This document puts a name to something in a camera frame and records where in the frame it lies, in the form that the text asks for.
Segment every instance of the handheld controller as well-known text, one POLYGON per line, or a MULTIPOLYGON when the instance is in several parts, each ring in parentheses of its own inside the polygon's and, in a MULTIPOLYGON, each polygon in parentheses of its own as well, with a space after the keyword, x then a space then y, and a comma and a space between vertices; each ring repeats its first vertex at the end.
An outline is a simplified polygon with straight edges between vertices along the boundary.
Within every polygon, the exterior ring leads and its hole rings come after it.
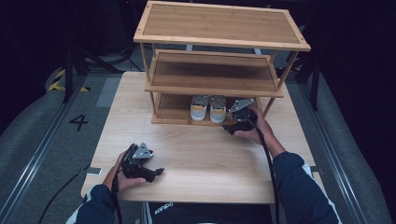
POLYGON ((148 182, 152 182, 156 175, 162 174, 163 168, 152 171, 143 167, 143 164, 153 157, 152 152, 153 151, 149 150, 144 143, 142 143, 140 147, 136 144, 131 144, 126 152, 127 154, 124 160, 121 162, 122 171, 125 176, 127 178, 143 177, 148 182))
POLYGON ((234 134, 236 131, 250 131, 254 129, 254 124, 257 122, 257 115, 248 106, 254 102, 249 100, 236 100, 233 107, 230 109, 233 120, 236 121, 233 125, 223 125, 225 131, 234 134))

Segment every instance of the wooden shelf unit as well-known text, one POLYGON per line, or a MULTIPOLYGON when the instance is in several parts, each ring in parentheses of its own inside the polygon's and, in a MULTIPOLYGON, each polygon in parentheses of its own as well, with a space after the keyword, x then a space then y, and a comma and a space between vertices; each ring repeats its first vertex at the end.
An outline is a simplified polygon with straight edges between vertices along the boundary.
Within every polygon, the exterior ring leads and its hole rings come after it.
MULTIPOLYGON (((309 51, 303 35, 284 9, 229 7, 194 3, 148 1, 134 34, 140 43, 153 123, 215 125, 209 118, 193 121, 194 94, 225 95, 235 99, 282 98, 281 87, 299 51, 309 51), (145 43, 152 43, 149 66, 145 43), (156 43, 272 49, 271 55, 155 49, 156 43), (273 61, 278 50, 290 50, 280 79, 273 61)), ((225 123, 232 122, 227 118, 225 123)))

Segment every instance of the pair of shoes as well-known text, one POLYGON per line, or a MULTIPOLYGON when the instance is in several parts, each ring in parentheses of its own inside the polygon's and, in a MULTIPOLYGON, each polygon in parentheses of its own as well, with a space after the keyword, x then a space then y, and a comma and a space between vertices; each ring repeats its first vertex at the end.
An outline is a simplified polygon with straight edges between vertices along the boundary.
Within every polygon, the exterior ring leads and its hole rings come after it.
POLYGON ((225 120, 226 101, 225 96, 219 95, 194 95, 191 101, 191 118, 193 120, 203 120, 206 115, 207 105, 210 106, 210 120, 213 123, 222 123, 225 120))

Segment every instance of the wooden table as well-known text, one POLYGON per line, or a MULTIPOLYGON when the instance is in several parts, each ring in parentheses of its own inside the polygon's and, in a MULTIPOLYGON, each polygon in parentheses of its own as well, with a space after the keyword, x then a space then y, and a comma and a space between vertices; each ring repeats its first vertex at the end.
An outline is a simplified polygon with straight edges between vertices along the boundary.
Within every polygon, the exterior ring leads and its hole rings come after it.
MULTIPOLYGON (((153 183, 126 190, 120 199, 139 202, 273 203, 267 159, 261 146, 231 136, 221 126, 152 124, 152 104, 144 92, 146 75, 126 72, 92 159, 101 175, 88 175, 81 195, 101 184, 118 155, 146 142, 154 158, 145 167, 165 168, 153 183)), ((288 89, 267 120, 290 152, 315 165, 288 89)), ((262 103, 269 99, 262 98, 262 103)))

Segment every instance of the hand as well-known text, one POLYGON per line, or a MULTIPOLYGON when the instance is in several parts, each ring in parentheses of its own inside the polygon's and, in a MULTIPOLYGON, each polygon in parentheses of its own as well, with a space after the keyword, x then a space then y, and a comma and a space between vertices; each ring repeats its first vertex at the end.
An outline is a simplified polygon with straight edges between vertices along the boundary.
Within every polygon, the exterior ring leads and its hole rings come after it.
MULTIPOLYGON (((274 158, 275 156, 283 153, 286 151, 285 148, 279 143, 279 141, 274 136, 274 132, 268 122, 264 119, 262 112, 257 108, 250 108, 253 110, 257 115, 257 127, 262 131, 264 135, 265 143, 268 147, 268 151, 270 152, 271 156, 274 158)), ((260 140, 259 134, 255 129, 244 132, 244 131, 236 131, 233 135, 238 137, 243 137, 246 139, 253 140, 255 143, 262 146, 262 141, 260 140)))
MULTIPOLYGON (((124 154, 125 154, 125 152, 122 152, 119 155, 119 158, 117 159, 116 164, 110 169, 110 171, 108 172, 108 174, 105 178, 105 181, 103 182, 103 184, 106 185, 108 187, 108 189, 110 189, 110 191, 111 191, 114 174, 116 173, 117 168, 119 167, 119 164, 121 162, 122 156, 124 154)), ((118 178, 119 178, 119 193, 123 192, 124 190, 126 190, 128 188, 132 188, 134 186, 138 186, 138 185, 141 185, 146 182, 145 178, 128 179, 125 176, 125 174, 123 173, 123 171, 119 172, 118 178)))
MULTIPOLYGON (((262 134, 264 136, 269 135, 269 134, 274 134, 270 125, 264 119, 262 112, 259 109, 253 108, 253 107, 251 107, 250 109, 253 110, 253 112, 256 113, 256 115, 257 115, 256 125, 262 131, 262 134)), ((233 135, 253 140, 255 143, 262 145, 262 141, 260 140, 259 134, 257 133, 257 131, 255 129, 253 129, 251 131, 247 131, 247 132, 236 131, 233 135)))

